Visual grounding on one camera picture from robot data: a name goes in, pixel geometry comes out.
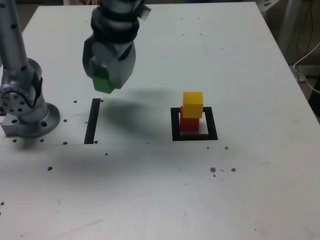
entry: cable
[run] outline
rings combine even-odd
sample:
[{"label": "cable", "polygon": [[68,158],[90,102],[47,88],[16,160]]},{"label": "cable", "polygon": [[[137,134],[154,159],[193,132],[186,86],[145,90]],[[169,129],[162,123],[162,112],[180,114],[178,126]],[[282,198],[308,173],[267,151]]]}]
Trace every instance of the cable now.
[{"label": "cable", "polygon": [[[301,27],[301,30],[300,30],[300,33],[298,35],[298,38],[296,40],[296,44],[295,44],[295,51],[296,51],[296,60],[299,61],[299,51],[298,51],[298,43],[299,43],[299,40],[300,40],[300,37],[301,37],[301,34],[302,34],[302,31],[304,30],[305,28],[305,25],[306,25],[306,21],[307,21],[307,16],[308,16],[308,10],[311,6],[311,2],[310,4],[308,5],[306,11],[305,11],[305,15],[304,15],[304,20],[303,20],[303,24],[302,24],[302,27]],[[301,81],[300,81],[300,77],[299,77],[299,74],[297,74],[297,82],[298,84],[300,85],[300,88],[302,88],[302,84],[301,84]]]},{"label": "cable", "polygon": [[312,38],[312,35],[313,35],[313,33],[314,33],[314,18],[313,18],[313,16],[312,16],[312,7],[313,7],[314,3],[315,3],[315,0],[313,0],[312,2],[310,2],[310,5],[309,5],[309,6],[310,6],[310,8],[309,8],[309,11],[310,11],[310,19],[311,19],[311,32],[310,32],[310,37],[309,37],[308,45],[307,45],[307,47],[306,47],[306,51],[305,51],[305,54],[304,54],[304,55],[306,55],[306,54],[308,53],[308,51],[309,51],[311,38]]},{"label": "cable", "polygon": [[319,46],[320,46],[320,42],[319,42],[319,43],[315,46],[315,48],[312,49],[307,55],[305,55],[303,58],[301,58],[299,61],[297,61],[295,64],[293,64],[293,70],[294,70],[298,75],[300,75],[301,77],[304,78],[305,82],[309,85],[309,87],[310,87],[313,91],[315,91],[315,92],[317,92],[317,93],[320,94],[320,91],[314,89],[314,88],[310,85],[310,83],[308,82],[306,76],[302,75],[300,72],[298,72],[298,71],[296,70],[297,64],[300,63],[300,62],[301,62],[303,59],[305,59],[306,57],[308,57],[308,56],[309,56],[314,50],[316,50]]},{"label": "cable", "polygon": [[[298,35],[298,38],[297,38],[297,40],[296,40],[295,51],[296,51],[296,60],[297,60],[297,61],[298,61],[299,58],[300,58],[300,57],[299,57],[298,44],[299,44],[299,40],[300,40],[301,34],[302,34],[302,32],[303,32],[303,30],[304,30],[304,28],[305,28],[306,22],[307,22],[308,11],[310,11],[310,17],[311,17],[311,33],[310,33],[308,45],[307,45],[306,52],[305,52],[304,56],[307,55],[308,50],[309,50],[311,38],[312,38],[312,35],[313,35],[313,31],[314,31],[313,16],[312,16],[312,6],[313,6],[313,4],[314,4],[314,0],[312,0],[312,1],[309,3],[309,5],[308,5],[308,7],[307,7],[307,9],[306,9],[306,11],[305,11],[303,24],[302,24],[300,33],[299,33],[299,35]],[[301,81],[300,81],[300,76],[299,76],[299,74],[297,74],[296,76],[297,76],[297,82],[298,82],[300,88],[302,89],[302,83],[301,83]]]}]

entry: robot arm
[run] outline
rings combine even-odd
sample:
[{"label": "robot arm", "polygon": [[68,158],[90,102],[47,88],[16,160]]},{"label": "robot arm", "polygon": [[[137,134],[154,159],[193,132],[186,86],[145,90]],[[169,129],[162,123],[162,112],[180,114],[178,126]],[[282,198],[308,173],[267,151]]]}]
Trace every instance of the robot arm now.
[{"label": "robot arm", "polygon": [[[102,0],[92,12],[93,34],[84,43],[82,62],[96,90],[111,93],[127,81],[136,60],[137,18],[149,12],[144,0]],[[5,134],[35,138],[49,133],[58,125],[60,113],[44,99],[39,64],[27,58],[14,0],[0,0],[0,55]]]},{"label": "robot arm", "polygon": [[144,0],[102,0],[92,12],[93,34],[84,42],[83,67],[96,90],[110,94],[130,77],[136,61],[138,18],[150,8]]}]

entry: table surface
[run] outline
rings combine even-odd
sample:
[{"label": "table surface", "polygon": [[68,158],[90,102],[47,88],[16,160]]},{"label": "table surface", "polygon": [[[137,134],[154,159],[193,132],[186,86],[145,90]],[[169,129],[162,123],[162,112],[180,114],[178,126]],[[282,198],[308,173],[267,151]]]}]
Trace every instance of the table surface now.
[{"label": "table surface", "polygon": [[[25,47],[61,122],[15,143],[1,131],[0,238],[320,239],[320,127],[255,3],[150,7],[111,95],[82,67],[94,7],[35,12]],[[218,140],[172,141],[184,91],[203,92]]]}]

